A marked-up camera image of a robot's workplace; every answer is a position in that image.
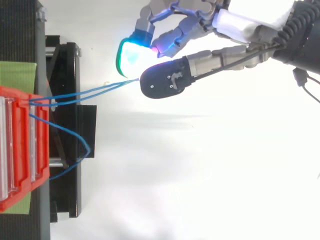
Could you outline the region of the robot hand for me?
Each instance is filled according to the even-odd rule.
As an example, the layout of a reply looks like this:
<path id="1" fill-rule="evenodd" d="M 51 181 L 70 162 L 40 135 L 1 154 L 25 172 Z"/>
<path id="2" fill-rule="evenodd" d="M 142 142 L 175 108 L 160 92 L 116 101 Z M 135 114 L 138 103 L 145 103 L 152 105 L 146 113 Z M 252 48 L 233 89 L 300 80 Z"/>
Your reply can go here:
<path id="1" fill-rule="evenodd" d="M 292 0 L 152 0 L 115 60 L 118 73 L 138 79 L 142 93 L 163 99 L 222 71 L 254 68 L 273 54 L 272 40 L 294 7 Z M 235 42 L 179 59 L 188 42 L 214 34 Z"/>

